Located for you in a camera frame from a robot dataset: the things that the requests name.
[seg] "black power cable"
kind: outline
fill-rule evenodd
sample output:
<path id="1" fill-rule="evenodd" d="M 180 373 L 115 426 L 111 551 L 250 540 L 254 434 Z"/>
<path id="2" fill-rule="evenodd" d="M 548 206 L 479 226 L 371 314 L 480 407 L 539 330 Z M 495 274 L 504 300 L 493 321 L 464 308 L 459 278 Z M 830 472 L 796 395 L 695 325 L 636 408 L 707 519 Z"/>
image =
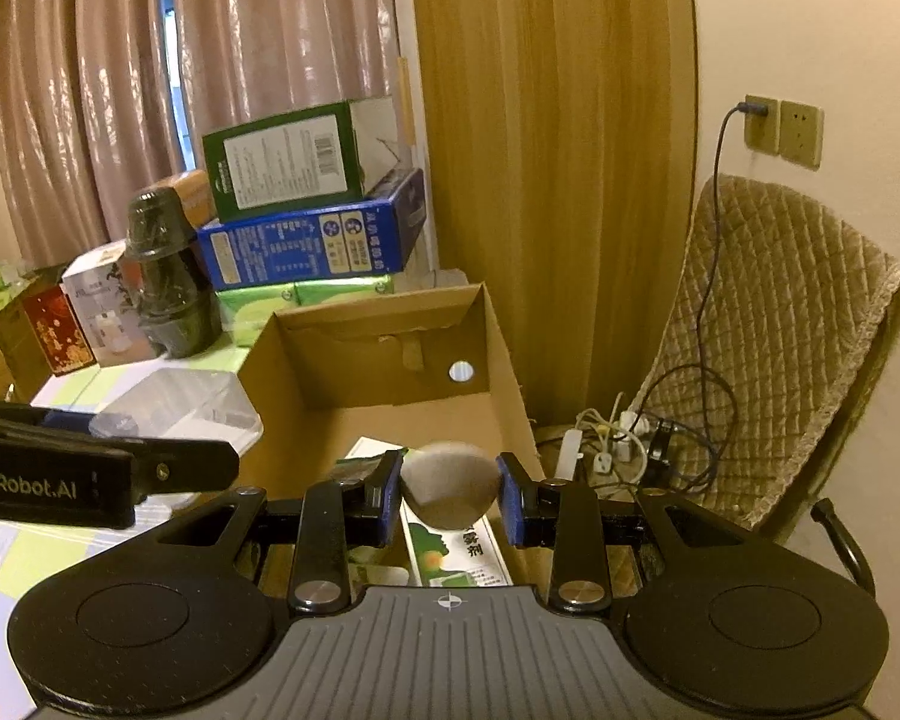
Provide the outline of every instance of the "black power cable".
<path id="1" fill-rule="evenodd" d="M 672 423 L 674 423 L 674 425 L 677 426 L 679 432 L 682 432 L 691 437 L 693 440 L 696 440 L 699 445 L 706 449 L 706 452 L 709 456 L 709 461 L 707 463 L 706 469 L 703 469 L 703 471 L 701 471 L 701 473 L 697 474 L 696 476 L 686 476 L 680 473 L 677 474 L 677 476 L 679 476 L 679 478 L 683 480 L 683 485 L 678 490 L 680 493 L 703 494 L 706 493 L 710 489 L 710 487 L 712 487 L 714 481 L 717 478 L 717 465 L 720 463 L 722 456 L 724 456 L 724 452 L 725 450 L 727 450 L 727 445 L 730 444 L 730 439 L 732 438 L 733 431 L 736 428 L 737 420 L 739 419 L 740 415 L 737 399 L 733 394 L 733 388 L 730 386 L 730 384 L 727 383 L 727 380 L 725 380 L 724 377 L 717 373 L 717 371 L 713 370 L 711 367 L 708 367 L 706 363 L 706 346 L 703 343 L 703 314 L 704 312 L 706 312 L 706 306 L 710 300 L 710 294 L 713 292 L 714 282 L 716 282 L 717 280 L 717 265 L 720 263 L 720 248 L 722 245 L 722 220 L 720 215 L 720 156 L 722 150 L 724 149 L 724 136 L 727 133 L 727 124 L 730 122 L 730 119 L 735 113 L 749 113 L 756 116 L 767 116 L 769 114 L 769 110 L 766 105 L 760 103 L 737 103 L 727 111 L 727 114 L 725 115 L 724 120 L 720 125 L 720 134 L 717 136 L 717 151 L 713 159 L 713 191 L 710 197 L 712 203 L 714 228 L 713 256 L 710 260 L 710 268 L 708 269 L 706 276 L 706 285 L 703 288 L 703 295 L 701 296 L 700 306 L 698 306 L 694 321 L 694 333 L 697 336 L 697 361 L 684 362 L 684 364 L 682 365 L 674 365 L 673 367 L 668 368 L 668 370 L 665 370 L 663 373 L 661 373 L 658 377 L 655 378 L 655 380 L 650 382 L 650 386 L 648 386 L 647 391 L 644 392 L 643 397 L 640 399 L 640 405 L 636 410 L 636 419 L 634 420 L 634 424 L 631 425 L 632 431 L 636 426 L 636 423 L 639 422 L 640 416 L 645 413 L 645 406 L 647 405 L 650 395 L 662 382 L 664 382 L 674 374 L 684 370 L 698 370 L 700 372 L 700 394 L 701 411 L 703 412 L 703 429 L 697 430 L 696 428 L 690 427 L 689 425 L 683 424 L 682 422 L 677 422 L 668 418 Z M 730 405 L 733 410 L 730 417 L 730 424 L 727 426 L 727 432 L 725 433 L 722 442 L 720 442 L 720 445 L 717 445 L 717 443 L 714 442 L 710 429 L 711 424 L 709 415 L 709 395 L 707 392 L 708 379 L 710 379 L 720 389 L 725 391 L 727 397 L 730 399 Z"/>

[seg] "blue box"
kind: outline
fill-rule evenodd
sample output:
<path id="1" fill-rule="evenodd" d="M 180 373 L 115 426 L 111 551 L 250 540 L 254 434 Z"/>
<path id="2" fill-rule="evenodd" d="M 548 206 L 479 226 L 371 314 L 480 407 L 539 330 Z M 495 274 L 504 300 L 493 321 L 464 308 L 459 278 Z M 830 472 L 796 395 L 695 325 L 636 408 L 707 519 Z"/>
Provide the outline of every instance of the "blue box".
<path id="1" fill-rule="evenodd" d="M 423 173 L 396 167 L 359 202 L 197 231 L 215 290 L 402 271 L 427 218 Z"/>

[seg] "table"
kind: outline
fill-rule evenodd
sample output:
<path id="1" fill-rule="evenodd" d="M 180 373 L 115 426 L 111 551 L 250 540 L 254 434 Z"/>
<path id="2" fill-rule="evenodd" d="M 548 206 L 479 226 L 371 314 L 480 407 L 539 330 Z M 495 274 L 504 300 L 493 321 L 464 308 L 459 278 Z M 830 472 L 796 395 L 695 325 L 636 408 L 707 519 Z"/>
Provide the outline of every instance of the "table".
<path id="1" fill-rule="evenodd" d="M 149 360 L 133 365 L 84 368 L 50 379 L 32 401 L 35 406 L 97 412 L 160 367 L 236 372 L 247 349 L 226 336 L 206 352 L 186 360 Z M 7 650 L 7 621 L 16 602 L 39 581 L 166 521 L 170 509 L 146 501 L 127 531 L 60 528 L 0 521 L 0 720 L 18 720 L 34 709 Z"/>

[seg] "quilted fabric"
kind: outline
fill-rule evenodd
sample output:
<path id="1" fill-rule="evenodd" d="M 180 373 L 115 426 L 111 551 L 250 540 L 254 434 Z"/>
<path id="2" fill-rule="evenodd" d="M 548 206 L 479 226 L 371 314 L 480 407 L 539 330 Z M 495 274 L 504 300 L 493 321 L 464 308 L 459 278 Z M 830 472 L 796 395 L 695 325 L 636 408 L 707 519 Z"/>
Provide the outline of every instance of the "quilted fabric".
<path id="1" fill-rule="evenodd" d="M 722 245 L 703 317 L 706 362 L 730 383 L 739 420 L 713 487 L 698 503 L 749 528 L 760 525 L 810 458 L 850 392 L 880 322 L 900 290 L 892 256 L 826 206 L 787 187 L 720 177 Z M 698 360 L 694 332 L 713 254 L 711 183 L 691 223 L 682 277 L 650 375 Z M 687 370 L 647 400 L 652 413 L 700 427 L 700 375 Z M 714 439 L 730 399 L 708 386 Z M 682 442 L 680 470 L 706 468 Z"/>

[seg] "wall socket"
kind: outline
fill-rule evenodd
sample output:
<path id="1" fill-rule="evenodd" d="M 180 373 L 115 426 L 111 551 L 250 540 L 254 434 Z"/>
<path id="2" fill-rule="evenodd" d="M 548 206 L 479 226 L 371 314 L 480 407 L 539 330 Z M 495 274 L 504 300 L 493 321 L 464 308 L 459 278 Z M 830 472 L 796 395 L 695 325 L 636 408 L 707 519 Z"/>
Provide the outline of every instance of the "wall socket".
<path id="1" fill-rule="evenodd" d="M 775 154 L 780 151 L 780 100 L 747 95 L 748 103 L 762 103 L 767 106 L 765 116 L 746 114 L 744 121 L 744 143 L 754 151 Z"/>
<path id="2" fill-rule="evenodd" d="M 780 156 L 816 170 L 823 155 L 823 108 L 780 103 Z"/>

